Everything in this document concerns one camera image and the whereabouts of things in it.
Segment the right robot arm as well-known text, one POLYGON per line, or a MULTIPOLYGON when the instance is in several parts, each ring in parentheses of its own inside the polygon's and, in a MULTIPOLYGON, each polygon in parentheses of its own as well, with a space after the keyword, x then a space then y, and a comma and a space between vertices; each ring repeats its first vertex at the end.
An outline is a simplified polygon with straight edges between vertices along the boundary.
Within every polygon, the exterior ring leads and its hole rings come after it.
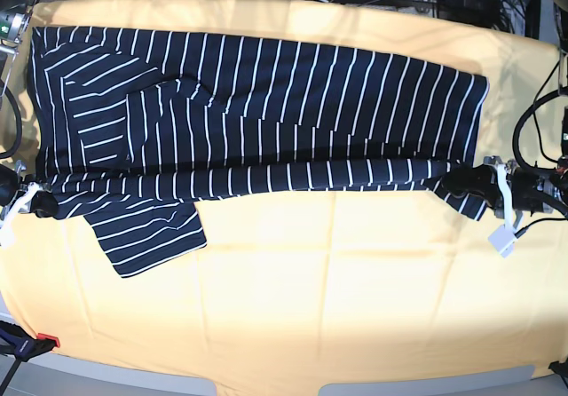
MULTIPOLYGON (((1 0, 1 69, 12 70, 19 48, 31 21, 34 7, 40 0, 1 0)), ((8 103, 15 118, 15 136, 12 145, 1 153, 3 160, 15 156, 23 136, 22 113, 8 87, 10 73, 1 74, 1 102, 8 103)), ((39 218, 54 216, 59 205, 51 185, 35 177, 24 177, 26 165, 17 161, 11 169, 1 167, 1 227, 7 228, 19 213, 33 213, 39 218)))

